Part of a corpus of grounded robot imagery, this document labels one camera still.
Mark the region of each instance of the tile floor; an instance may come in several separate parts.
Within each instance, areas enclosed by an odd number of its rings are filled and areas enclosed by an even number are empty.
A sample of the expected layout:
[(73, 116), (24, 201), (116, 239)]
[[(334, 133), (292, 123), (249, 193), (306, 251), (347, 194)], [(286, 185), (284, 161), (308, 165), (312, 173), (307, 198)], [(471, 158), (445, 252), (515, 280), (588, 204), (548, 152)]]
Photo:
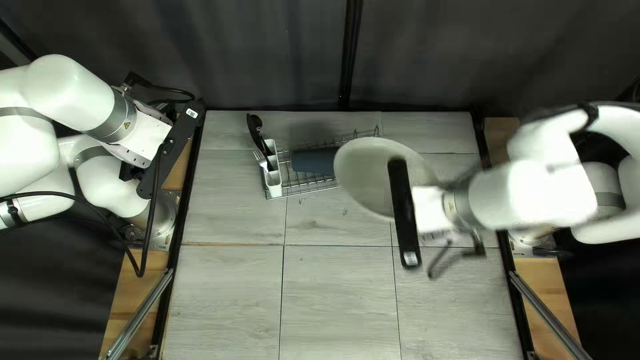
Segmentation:
[[(521, 358), (493, 234), (436, 281), (407, 271), (392, 224), (342, 189), (266, 200), (244, 114), (207, 114), (163, 359)], [(441, 181), (479, 163), (467, 113), (258, 114), (281, 149), (378, 126)], [(443, 244), (421, 239), (423, 262)]]

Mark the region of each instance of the black frame edge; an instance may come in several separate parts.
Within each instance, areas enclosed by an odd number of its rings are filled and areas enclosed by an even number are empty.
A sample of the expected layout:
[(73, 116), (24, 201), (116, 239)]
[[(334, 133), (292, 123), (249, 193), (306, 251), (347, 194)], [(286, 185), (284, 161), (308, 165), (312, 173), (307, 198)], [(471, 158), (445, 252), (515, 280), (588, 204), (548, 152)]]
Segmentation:
[(196, 172), (196, 163), (198, 162), (198, 155), (200, 154), (200, 144), (202, 142), (202, 131), (204, 125), (200, 124), (196, 127), (191, 138), (191, 152), (189, 153), (189, 162), (187, 165), (187, 172), (184, 178), (184, 185), (182, 187), (182, 195), (180, 196), (180, 206), (178, 208), (178, 214), (176, 216), (176, 226), (173, 233), (173, 240), (169, 248), (169, 259), (167, 262), (167, 268), (174, 269), (173, 279), (169, 285), (167, 285), (160, 299), (158, 300), (158, 310), (156, 314), (156, 323), (154, 324), (154, 333), (151, 337), (151, 344), (157, 345), (157, 352), (154, 359), (158, 360), (161, 355), (162, 342), (164, 338), (164, 330), (166, 328), (166, 321), (169, 315), (169, 305), (171, 302), (171, 295), (173, 293), (173, 280), (175, 280), (175, 269), (178, 264), (178, 257), (180, 256), (180, 246), (182, 245), (182, 235), (184, 234), (184, 227), (187, 219), (187, 212), (189, 211), (189, 202), (191, 200), (191, 191), (193, 189), (193, 179)]
[[(478, 145), (478, 151), (480, 152), (480, 160), (484, 169), (491, 168), (491, 160), (489, 158), (489, 147), (486, 144), (486, 138), (484, 137), (484, 118), (481, 116), (480, 111), (476, 107), (470, 109), (471, 119), (474, 125), (474, 132), (476, 134), (476, 142)], [(509, 272), (516, 271), (516, 265), (513, 262), (513, 256), (511, 255), (511, 246), (509, 246), (509, 238), (506, 231), (497, 231), (498, 247), (500, 250), (500, 256), (502, 258), (502, 266), (504, 269), (504, 277), (507, 282), (509, 290), (509, 298), (511, 299), (511, 307), (513, 310), (513, 316), (516, 320), (516, 328), (518, 330), (518, 337), (520, 338), (520, 347), (522, 348), (522, 358), (528, 359), (531, 352), (534, 352), (533, 340), (531, 338), (531, 330), (529, 329), (529, 321), (524, 309), (524, 300), (522, 295), (516, 289), (515, 285), (509, 280)]]
[(4, 37), (6, 37), (6, 39), (9, 40), (9, 42), (11, 42), (11, 44), (15, 46), (16, 49), (18, 49), (18, 51), (26, 56), (27, 59), (35, 61), (38, 58), (36, 53), (31, 50), (31, 48), (27, 44), (25, 44), (22, 39), (20, 39), (20, 37), (9, 27), (9, 25), (2, 21), (2, 19), (0, 19), (0, 33), (2, 33), (2, 35), (4, 35)]
[(347, 0), (342, 38), (342, 65), (340, 66), (340, 88), (338, 106), (347, 108), (351, 97), (353, 68), (356, 62), (360, 20), (362, 19), (363, 0)]

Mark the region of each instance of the wire dish rack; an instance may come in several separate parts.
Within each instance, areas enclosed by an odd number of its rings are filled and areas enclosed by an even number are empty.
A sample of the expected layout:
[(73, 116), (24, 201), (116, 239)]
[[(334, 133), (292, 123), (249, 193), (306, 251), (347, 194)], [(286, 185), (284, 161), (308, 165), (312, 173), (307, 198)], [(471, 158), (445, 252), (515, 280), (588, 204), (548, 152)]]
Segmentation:
[(331, 141), (325, 140), (322, 143), (305, 145), (294, 150), (278, 151), (278, 166), (280, 168), (280, 174), (282, 175), (282, 196), (272, 197), (269, 190), (265, 187), (265, 197), (267, 200), (280, 199), (282, 197), (300, 195), (302, 193), (319, 192), (322, 190), (340, 187), (335, 176), (294, 171), (291, 162), (291, 151), (341, 147), (353, 139), (366, 137), (380, 137), (379, 127), (376, 126), (373, 130), (360, 132), (354, 129), (352, 134), (342, 136), (340, 138), (334, 138), (331, 139)]

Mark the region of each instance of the gray curtain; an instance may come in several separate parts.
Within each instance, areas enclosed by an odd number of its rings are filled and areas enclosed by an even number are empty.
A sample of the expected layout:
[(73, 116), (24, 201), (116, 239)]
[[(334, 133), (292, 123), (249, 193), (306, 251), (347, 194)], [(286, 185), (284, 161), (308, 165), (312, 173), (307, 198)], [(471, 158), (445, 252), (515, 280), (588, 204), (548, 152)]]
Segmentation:
[(213, 108), (335, 104), (343, 1), (0, 0), (38, 55), (58, 53), (110, 84), (133, 70)]
[(613, 99), (639, 74), (640, 2), (365, 0), (352, 101), (540, 106)]
[[(213, 108), (337, 107), (346, 0), (0, 0), (38, 54), (128, 70)], [(613, 99), (638, 75), (640, 2), (365, 0), (352, 104)]]

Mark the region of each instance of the white utensil holder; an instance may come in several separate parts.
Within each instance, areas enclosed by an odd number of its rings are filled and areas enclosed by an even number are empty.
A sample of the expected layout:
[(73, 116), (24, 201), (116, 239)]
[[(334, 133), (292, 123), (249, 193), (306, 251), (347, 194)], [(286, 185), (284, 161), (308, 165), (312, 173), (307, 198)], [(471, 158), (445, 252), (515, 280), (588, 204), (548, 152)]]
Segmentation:
[(272, 154), (267, 156), (267, 161), (274, 168), (274, 171), (264, 172), (264, 184), (271, 198), (282, 196), (282, 175), (280, 173), (280, 164), (278, 162), (278, 151), (276, 149), (276, 142), (274, 139), (264, 139), (264, 143), (267, 145)]

